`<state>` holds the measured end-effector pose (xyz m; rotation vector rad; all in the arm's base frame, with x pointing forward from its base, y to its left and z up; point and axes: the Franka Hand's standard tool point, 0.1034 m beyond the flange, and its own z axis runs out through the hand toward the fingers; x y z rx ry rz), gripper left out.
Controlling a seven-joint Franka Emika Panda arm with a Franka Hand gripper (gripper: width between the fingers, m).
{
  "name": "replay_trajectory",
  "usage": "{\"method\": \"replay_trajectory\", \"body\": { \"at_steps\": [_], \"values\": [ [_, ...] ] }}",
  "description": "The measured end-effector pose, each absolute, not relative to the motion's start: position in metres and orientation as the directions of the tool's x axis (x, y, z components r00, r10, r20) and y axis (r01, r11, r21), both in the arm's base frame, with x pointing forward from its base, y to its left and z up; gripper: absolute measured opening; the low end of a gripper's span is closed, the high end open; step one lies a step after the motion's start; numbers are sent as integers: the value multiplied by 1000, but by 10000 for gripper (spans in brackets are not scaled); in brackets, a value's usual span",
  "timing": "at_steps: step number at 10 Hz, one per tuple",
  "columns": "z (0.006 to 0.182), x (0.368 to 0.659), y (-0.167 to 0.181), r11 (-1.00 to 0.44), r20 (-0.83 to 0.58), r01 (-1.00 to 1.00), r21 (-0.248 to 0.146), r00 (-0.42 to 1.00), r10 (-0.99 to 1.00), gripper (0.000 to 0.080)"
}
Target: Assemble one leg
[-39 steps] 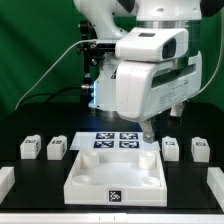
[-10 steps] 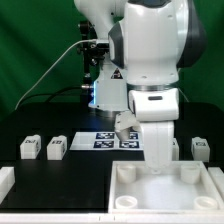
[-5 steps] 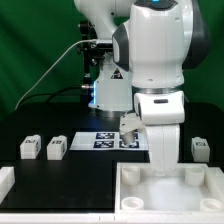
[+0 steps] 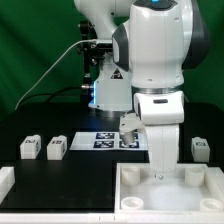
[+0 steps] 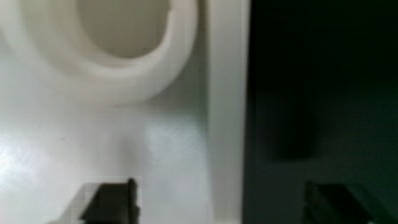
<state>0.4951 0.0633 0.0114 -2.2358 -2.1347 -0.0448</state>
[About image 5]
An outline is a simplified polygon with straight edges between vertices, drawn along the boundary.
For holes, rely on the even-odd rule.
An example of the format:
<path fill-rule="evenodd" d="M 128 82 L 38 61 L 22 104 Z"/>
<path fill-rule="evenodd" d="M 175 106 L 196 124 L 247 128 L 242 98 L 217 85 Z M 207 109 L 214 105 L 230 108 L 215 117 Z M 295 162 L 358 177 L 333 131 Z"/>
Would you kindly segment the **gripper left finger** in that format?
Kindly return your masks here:
<path fill-rule="evenodd" d="M 139 224 L 139 218 L 139 184 L 130 178 L 100 185 L 80 220 L 84 224 Z"/>

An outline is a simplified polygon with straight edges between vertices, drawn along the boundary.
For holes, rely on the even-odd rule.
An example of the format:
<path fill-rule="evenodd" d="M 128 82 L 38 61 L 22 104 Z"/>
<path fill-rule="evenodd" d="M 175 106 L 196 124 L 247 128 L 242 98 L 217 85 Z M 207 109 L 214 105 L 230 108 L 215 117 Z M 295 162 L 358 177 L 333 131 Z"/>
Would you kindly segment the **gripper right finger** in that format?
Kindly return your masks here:
<path fill-rule="evenodd" d="M 306 224 L 379 224 L 368 192 L 345 184 L 306 183 L 304 214 Z"/>

